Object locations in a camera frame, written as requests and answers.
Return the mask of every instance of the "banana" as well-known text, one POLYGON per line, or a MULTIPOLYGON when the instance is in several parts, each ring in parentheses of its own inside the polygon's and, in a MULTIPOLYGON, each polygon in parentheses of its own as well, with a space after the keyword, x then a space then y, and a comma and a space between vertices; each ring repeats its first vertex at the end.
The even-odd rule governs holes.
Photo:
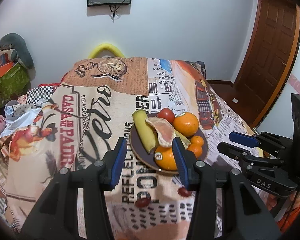
POLYGON ((143 144, 143 147, 149 153, 153 148, 159 145, 158 135, 154 130, 146 123, 148 118, 146 112, 143 109, 139 109, 132 114, 134 125, 136 126, 138 135, 143 144))
POLYGON ((191 142, 183 134, 179 133, 176 129, 174 131, 176 133, 175 138, 180 137, 183 146, 185 147, 185 149, 187 149, 191 142))

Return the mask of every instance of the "gray plush toy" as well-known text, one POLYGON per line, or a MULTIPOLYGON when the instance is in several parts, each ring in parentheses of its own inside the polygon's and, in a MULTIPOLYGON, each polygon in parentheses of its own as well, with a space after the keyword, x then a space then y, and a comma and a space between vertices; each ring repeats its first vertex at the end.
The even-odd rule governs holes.
POLYGON ((27 69, 33 68, 33 60, 24 39, 16 34, 9 33, 0 40, 0 50, 15 49, 16 59, 27 69))

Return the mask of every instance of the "blue gripper pad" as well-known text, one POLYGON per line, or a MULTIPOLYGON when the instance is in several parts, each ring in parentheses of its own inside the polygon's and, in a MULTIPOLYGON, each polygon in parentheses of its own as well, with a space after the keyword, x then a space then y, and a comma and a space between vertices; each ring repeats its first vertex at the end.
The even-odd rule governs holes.
POLYGON ((184 148, 179 137, 174 138, 172 141, 172 152, 182 185, 187 190, 197 190, 200 177, 199 174, 194 171, 194 164, 197 161, 194 153, 184 148))
POLYGON ((229 134, 229 140, 235 143, 239 143, 241 145, 245 145, 250 148, 258 147, 259 145, 257 138, 242 133, 238 133, 238 132, 231 132, 229 134))
POLYGON ((114 188, 119 183, 122 168, 124 166, 124 160, 127 155, 127 141, 125 140, 125 138, 119 138, 114 148, 114 151, 118 152, 118 155, 111 169, 110 187, 112 188, 114 188))

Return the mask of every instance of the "dark purple plate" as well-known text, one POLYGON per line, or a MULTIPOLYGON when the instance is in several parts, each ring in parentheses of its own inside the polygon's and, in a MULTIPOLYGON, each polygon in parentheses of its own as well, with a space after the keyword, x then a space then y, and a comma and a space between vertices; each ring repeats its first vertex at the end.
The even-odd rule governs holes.
MULTIPOLYGON (((157 113, 148 114, 148 117, 156 117, 157 113)), ((208 154, 208 142, 203 132, 198 129, 198 131, 194 135, 199 135, 203 138, 204 144, 202 145, 202 155, 198 158, 198 160, 203 161, 208 154)), ((136 127, 133 125, 130 131, 130 145, 133 153, 138 157, 138 159, 143 162, 146 166, 164 173, 169 174, 178 174, 178 171, 166 171, 161 169, 154 161, 154 154, 148 154, 146 149, 143 147, 140 137, 138 135, 136 127)))

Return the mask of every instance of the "orange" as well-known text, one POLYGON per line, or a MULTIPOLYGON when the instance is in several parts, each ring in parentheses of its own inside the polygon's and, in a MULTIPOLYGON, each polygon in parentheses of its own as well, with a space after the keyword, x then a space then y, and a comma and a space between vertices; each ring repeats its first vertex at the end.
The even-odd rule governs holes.
POLYGON ((191 138, 191 143, 199 144, 200 146, 204 145, 204 140, 201 136, 195 135, 191 138))
POLYGON ((155 163, 163 170, 176 171, 177 165, 172 153, 172 147, 164 148, 158 146, 154 152, 155 163))
POLYGON ((202 147, 199 144, 191 143, 187 150, 192 151, 197 158, 202 155, 202 147))
POLYGON ((199 121, 194 114, 185 112, 173 120, 173 127, 184 136, 190 137, 197 132, 199 121))

